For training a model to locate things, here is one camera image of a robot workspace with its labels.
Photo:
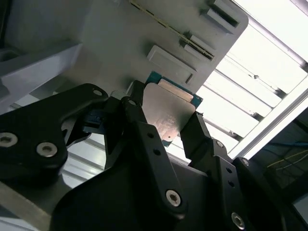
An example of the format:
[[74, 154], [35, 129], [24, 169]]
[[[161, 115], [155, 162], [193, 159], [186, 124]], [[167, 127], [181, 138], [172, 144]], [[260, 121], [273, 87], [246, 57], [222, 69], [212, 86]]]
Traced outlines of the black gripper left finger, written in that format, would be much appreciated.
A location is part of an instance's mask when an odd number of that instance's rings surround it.
[[0, 117], [0, 178], [32, 187], [60, 176], [68, 147], [102, 134], [112, 162], [142, 169], [163, 206], [180, 205], [182, 188], [155, 126], [142, 110], [144, 85], [135, 81], [122, 99], [83, 84]]

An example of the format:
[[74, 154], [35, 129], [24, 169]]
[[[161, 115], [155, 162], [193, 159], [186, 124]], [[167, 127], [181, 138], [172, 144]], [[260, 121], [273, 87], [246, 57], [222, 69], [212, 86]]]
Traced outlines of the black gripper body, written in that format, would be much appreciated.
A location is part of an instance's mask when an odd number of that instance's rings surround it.
[[113, 167], [67, 193], [51, 218], [53, 231], [226, 231], [229, 211], [221, 186], [231, 166], [214, 160], [204, 170], [171, 161], [180, 205], [159, 202], [156, 187], [133, 163]]

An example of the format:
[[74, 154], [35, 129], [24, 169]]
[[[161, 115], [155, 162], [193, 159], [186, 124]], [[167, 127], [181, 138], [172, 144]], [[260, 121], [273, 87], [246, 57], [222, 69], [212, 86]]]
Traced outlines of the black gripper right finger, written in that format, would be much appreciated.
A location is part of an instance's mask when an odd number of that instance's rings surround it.
[[215, 231], [284, 231], [285, 217], [256, 164], [231, 159], [195, 112], [180, 132], [190, 167], [207, 175], [206, 217]]

